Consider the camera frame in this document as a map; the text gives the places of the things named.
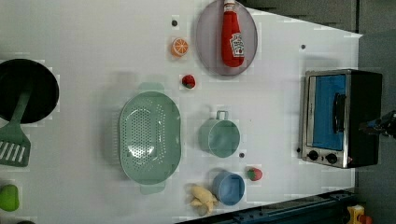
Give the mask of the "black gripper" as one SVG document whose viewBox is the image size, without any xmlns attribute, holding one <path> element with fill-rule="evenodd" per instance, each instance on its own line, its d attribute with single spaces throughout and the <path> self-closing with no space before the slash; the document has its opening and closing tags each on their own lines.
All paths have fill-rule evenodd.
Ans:
<svg viewBox="0 0 396 224">
<path fill-rule="evenodd" d="M 360 124 L 359 130 L 373 135 L 396 137 L 396 111 L 392 110 L 381 118 Z"/>
</svg>

